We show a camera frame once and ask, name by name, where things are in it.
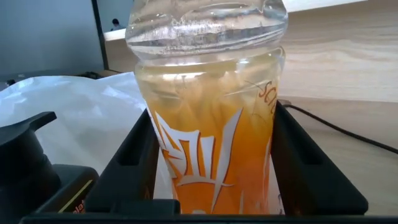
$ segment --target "transparent plastic cup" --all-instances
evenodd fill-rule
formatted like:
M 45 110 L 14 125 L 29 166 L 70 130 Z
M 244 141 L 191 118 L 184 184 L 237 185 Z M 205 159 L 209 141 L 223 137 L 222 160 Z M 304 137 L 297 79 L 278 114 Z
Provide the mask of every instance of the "transparent plastic cup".
M 182 213 L 268 214 L 282 1 L 136 1 L 126 41 Z

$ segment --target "black tray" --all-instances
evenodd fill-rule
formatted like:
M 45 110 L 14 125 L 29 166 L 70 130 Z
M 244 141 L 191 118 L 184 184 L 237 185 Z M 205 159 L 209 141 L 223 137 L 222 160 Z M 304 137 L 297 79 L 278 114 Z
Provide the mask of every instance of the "black tray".
M 286 216 L 181 215 L 176 200 L 148 200 L 153 196 L 158 153 L 159 143 L 145 111 L 88 194 L 87 214 L 38 213 L 22 222 L 398 222 L 363 216 L 366 199 L 280 103 L 271 154 Z

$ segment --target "white printed design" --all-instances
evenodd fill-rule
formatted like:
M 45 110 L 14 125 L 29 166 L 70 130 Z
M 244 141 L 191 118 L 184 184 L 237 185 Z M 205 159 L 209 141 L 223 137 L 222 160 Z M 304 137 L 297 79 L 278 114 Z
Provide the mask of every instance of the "white printed design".
M 239 117 L 242 113 L 242 109 L 238 110 L 231 119 L 225 124 L 223 128 L 223 139 L 221 143 L 220 157 L 216 168 L 216 177 L 211 178 L 211 168 L 215 166 L 213 164 L 213 151 L 214 151 L 214 136 L 200 137 L 199 130 L 184 132 L 172 129 L 165 120 L 158 114 L 155 113 L 157 121 L 159 123 L 159 129 L 155 130 L 156 135 L 160 142 L 160 147 L 169 152 L 171 156 L 169 162 L 174 165 L 176 170 L 182 175 L 177 186 L 194 183 L 209 183 L 215 185 L 215 191 L 213 194 L 213 201 L 211 205 L 211 211 L 214 210 L 218 195 L 220 194 L 221 187 L 230 187 L 233 184 L 225 184 L 224 179 L 229 167 L 229 160 L 231 157 L 231 148 L 233 137 L 235 134 L 236 127 L 238 125 Z M 169 138 L 177 146 L 177 149 L 173 147 Z M 192 175 L 187 175 L 187 158 L 185 156 L 183 147 L 180 141 L 188 141 L 189 143 L 189 155 L 190 164 L 192 166 Z M 199 162 L 198 162 L 198 142 L 201 144 L 201 151 L 203 154 L 203 163 L 205 165 L 205 176 L 201 176 L 199 173 Z M 177 178 L 174 170 L 171 169 L 168 164 L 170 175 L 172 178 Z

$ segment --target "orange juice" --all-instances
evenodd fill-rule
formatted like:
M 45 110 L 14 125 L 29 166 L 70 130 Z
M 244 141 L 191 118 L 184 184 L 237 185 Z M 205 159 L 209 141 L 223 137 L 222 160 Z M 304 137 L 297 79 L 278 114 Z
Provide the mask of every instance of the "orange juice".
M 283 56 L 277 48 L 249 57 L 237 53 L 224 61 L 137 65 L 136 78 L 182 213 L 268 213 Z

